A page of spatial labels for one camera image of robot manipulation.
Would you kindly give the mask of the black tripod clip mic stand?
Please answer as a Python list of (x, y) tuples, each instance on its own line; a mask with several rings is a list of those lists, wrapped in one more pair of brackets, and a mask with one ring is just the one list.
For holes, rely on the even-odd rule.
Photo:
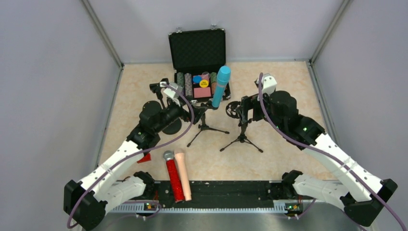
[(194, 136), (194, 138), (187, 144), (187, 147), (190, 147), (193, 141), (198, 137), (198, 135), (202, 131), (211, 130), (211, 131), (218, 131), (221, 133), (229, 134), (229, 131), (219, 130), (216, 128), (212, 128), (206, 123), (206, 111), (208, 109), (215, 110), (215, 107), (212, 106), (212, 102), (208, 101), (207, 103), (201, 103), (200, 106), (193, 106), (193, 112), (195, 119), (192, 120), (193, 124), (197, 124), (201, 121), (201, 124), (198, 125), (199, 132)]

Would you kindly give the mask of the black tripod shock-mount stand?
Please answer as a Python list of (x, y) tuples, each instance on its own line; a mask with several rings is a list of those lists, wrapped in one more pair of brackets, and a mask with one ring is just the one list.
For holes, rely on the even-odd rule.
[(239, 136), (230, 142), (225, 147), (221, 148), (220, 151), (224, 151), (226, 148), (231, 146), (233, 143), (240, 142), (240, 143), (247, 143), (254, 146), (260, 153), (264, 151), (256, 146), (253, 142), (251, 142), (247, 136), (245, 135), (248, 125), (252, 122), (251, 119), (248, 119), (248, 110), (241, 105), (239, 101), (232, 101), (227, 104), (226, 106), (226, 113), (229, 117), (234, 119), (239, 119), (238, 127), (240, 127), (241, 131)]

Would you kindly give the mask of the black round-base mic stand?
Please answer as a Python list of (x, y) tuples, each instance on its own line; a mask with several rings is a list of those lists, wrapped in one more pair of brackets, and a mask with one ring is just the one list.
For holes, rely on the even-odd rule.
[[(153, 83), (149, 85), (150, 91), (156, 94), (157, 99), (160, 102), (160, 109), (165, 109), (165, 104), (163, 101), (163, 94), (160, 86), (160, 82), (165, 82), (166, 84), (169, 83), (168, 78), (163, 78), (159, 81), (159, 83)], [(178, 119), (173, 123), (169, 124), (162, 132), (166, 135), (173, 135), (176, 134), (181, 129), (181, 120)]]

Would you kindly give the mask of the blue toy microphone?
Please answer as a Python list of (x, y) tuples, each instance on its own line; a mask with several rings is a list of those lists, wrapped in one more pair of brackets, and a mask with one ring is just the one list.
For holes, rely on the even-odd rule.
[(231, 69), (226, 65), (222, 66), (217, 73), (217, 84), (212, 99), (213, 108), (219, 108), (219, 105), (223, 99), (225, 88), (229, 83), (230, 77)]

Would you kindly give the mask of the red glitter microphone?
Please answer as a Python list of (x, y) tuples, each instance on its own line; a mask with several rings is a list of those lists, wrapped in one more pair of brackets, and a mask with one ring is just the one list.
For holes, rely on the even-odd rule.
[(173, 191), (176, 203), (185, 200), (181, 180), (179, 178), (178, 170), (175, 162), (175, 155), (173, 151), (165, 151), (163, 158), (166, 162), (167, 171), (169, 174), (170, 184)]

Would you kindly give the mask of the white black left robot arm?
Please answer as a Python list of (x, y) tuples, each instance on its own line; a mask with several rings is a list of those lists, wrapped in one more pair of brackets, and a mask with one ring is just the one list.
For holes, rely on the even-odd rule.
[(142, 195), (147, 183), (131, 177), (117, 183), (119, 177), (150, 151), (169, 145), (158, 145), (159, 133), (178, 119), (189, 123), (186, 134), (194, 124), (193, 105), (186, 99), (170, 100), (162, 108), (157, 101), (149, 101), (139, 115), (139, 123), (121, 146), (105, 162), (79, 181), (70, 180), (64, 187), (63, 209), (69, 215), (67, 228), (76, 226), (91, 231), (104, 219), (107, 212), (126, 200)]

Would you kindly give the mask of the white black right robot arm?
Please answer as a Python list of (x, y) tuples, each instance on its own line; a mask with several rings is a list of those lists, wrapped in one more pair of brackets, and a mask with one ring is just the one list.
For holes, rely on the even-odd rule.
[(297, 101), (286, 91), (242, 98), (236, 111), (243, 119), (253, 111), (253, 120), (265, 120), (290, 144), (318, 160), (336, 178), (332, 183), (297, 170), (285, 173), (282, 182), (291, 194), (309, 196), (342, 210), (358, 225), (368, 227), (383, 209), (397, 222), (388, 200), (397, 189), (392, 179), (381, 179), (346, 154), (314, 119), (297, 109)]

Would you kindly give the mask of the pink card deck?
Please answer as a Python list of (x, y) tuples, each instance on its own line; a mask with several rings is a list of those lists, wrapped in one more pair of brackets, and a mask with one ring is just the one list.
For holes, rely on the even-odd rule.
[(211, 97), (211, 88), (206, 87), (206, 88), (194, 88), (193, 89), (193, 96), (194, 98), (208, 98)]

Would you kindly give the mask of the yellow big blind button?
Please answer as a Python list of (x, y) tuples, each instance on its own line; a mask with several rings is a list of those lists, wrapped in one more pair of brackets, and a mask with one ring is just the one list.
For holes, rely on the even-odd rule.
[(207, 88), (207, 87), (209, 86), (209, 81), (206, 80), (206, 79), (202, 79), (202, 80), (200, 81), (200, 83), (199, 83), (199, 86), (200, 86), (201, 88)]

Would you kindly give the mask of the blue dealer button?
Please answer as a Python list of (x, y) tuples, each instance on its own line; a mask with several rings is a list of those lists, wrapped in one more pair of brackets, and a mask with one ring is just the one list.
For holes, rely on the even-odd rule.
[(192, 81), (194, 84), (199, 84), (202, 81), (202, 77), (200, 75), (193, 76)]

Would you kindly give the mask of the green red chip stack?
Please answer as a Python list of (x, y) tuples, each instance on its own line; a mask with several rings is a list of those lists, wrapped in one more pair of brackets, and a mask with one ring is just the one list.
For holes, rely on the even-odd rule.
[(216, 91), (216, 87), (217, 87), (217, 73), (216, 72), (210, 73), (210, 83), (211, 83), (212, 95), (214, 95)]

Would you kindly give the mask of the green poker chip stack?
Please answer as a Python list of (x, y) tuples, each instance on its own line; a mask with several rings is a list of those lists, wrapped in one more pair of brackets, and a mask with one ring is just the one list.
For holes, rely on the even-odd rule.
[(176, 81), (177, 84), (181, 87), (180, 91), (182, 92), (183, 95), (185, 95), (185, 78), (182, 72), (177, 72)]

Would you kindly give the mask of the peach pink microphone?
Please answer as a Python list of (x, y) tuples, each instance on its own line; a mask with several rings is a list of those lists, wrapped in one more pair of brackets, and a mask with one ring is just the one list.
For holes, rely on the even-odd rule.
[(185, 154), (183, 152), (175, 153), (175, 159), (178, 166), (179, 177), (181, 180), (181, 185), (183, 188), (183, 194), (185, 197), (185, 201), (191, 201), (191, 187), (188, 177), (188, 172), (186, 168), (186, 161), (185, 161)]

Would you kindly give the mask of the small red block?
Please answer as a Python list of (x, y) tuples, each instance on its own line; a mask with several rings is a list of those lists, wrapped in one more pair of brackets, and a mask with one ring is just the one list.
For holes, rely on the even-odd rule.
[(151, 161), (151, 154), (147, 153), (143, 158), (137, 161), (138, 164)]

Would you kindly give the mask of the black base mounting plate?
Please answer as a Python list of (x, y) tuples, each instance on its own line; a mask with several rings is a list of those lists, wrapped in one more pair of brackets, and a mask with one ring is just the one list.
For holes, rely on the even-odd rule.
[(271, 208), (274, 200), (289, 198), (281, 183), (268, 180), (191, 181), (190, 188), (192, 200), (187, 202), (175, 202), (168, 180), (156, 181), (143, 196), (166, 208), (199, 209)]

